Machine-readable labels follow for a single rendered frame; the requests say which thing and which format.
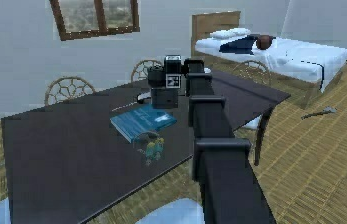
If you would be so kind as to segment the teal yellow glass ornament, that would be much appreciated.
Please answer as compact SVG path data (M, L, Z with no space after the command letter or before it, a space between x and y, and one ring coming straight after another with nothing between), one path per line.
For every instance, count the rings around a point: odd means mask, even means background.
M145 165L158 161L164 151L165 140L155 131L146 131L133 140L133 148L145 156Z

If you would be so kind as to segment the blue book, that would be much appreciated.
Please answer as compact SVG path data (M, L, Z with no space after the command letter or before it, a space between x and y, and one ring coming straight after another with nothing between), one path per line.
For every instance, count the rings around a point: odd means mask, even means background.
M119 114L110 119L119 133L132 143L140 134L158 132L174 125L177 119L163 109L155 109L151 104Z

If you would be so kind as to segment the brown ball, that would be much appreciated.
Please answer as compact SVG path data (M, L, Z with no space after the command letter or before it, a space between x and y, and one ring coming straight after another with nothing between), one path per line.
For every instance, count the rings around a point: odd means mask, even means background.
M274 36L260 35L256 40L256 47L259 50L267 50L272 45L274 39Z

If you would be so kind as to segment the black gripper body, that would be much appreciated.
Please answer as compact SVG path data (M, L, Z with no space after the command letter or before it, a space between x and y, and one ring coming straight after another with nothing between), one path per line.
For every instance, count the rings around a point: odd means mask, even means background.
M154 65L148 68L147 80L151 88L151 103L154 108L178 107L178 74L167 74L163 66Z

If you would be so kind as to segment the wicker back chair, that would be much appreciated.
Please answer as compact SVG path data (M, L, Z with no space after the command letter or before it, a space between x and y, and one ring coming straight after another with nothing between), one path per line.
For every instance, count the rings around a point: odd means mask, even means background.
M45 91L44 105L56 104L95 92L95 87L82 77L62 76L48 85Z
M258 84L271 86L271 74L265 64L259 61L247 60L237 63L232 72L236 75L252 80Z
M139 61L132 70L130 80L135 82L146 79L148 77L148 68L155 65L162 66L162 62L155 59L145 59Z

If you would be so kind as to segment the white pillow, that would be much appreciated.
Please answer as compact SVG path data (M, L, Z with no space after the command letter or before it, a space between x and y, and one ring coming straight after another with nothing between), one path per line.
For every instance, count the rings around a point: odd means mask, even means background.
M233 37L240 37L249 35L251 31L247 28L232 28L228 30L218 30L210 34L211 38L225 40Z

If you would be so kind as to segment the wooden bed white sheet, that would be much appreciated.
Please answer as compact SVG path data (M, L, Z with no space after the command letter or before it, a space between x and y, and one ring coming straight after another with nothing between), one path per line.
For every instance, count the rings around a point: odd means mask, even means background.
M271 86L293 95L293 102L300 108L309 107L327 89L340 82L342 68L347 63L347 49L300 40L275 37L267 50L253 44L253 54L221 53L220 46L246 36L225 40L211 38L218 30L244 28L239 25L238 11L195 14L192 16L191 53L205 61L205 65L232 72L240 62L254 60L267 66Z

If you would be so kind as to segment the brown framed window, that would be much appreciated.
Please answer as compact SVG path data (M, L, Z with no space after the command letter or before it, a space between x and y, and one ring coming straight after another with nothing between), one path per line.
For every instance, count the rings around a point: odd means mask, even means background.
M49 0L61 41L140 31L137 0Z

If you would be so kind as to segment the dark blue cloth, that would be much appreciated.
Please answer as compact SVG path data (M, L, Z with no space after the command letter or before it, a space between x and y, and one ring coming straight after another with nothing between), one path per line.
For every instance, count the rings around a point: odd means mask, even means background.
M257 36L248 35L242 39L234 40L220 46L221 53L250 54L252 55L253 44L258 39Z

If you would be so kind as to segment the black dining table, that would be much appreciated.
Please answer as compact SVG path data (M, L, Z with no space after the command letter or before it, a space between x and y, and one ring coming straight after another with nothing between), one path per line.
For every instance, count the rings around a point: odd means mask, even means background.
M162 157L150 166L111 124L137 102L145 81L3 118L2 136L11 224L84 224L167 173L193 154L188 100L161 131Z

